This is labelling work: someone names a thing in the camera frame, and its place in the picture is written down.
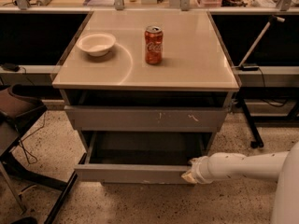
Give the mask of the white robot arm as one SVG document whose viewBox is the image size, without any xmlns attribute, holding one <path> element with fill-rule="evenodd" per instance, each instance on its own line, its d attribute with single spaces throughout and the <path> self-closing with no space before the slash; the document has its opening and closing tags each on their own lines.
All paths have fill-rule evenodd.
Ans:
<svg viewBox="0 0 299 224">
<path fill-rule="evenodd" d="M 245 156 L 215 153 L 191 159 L 191 168 L 181 177 L 192 184 L 238 179 L 278 182 L 271 224 L 299 224 L 299 143 L 289 151 Z"/>
</svg>

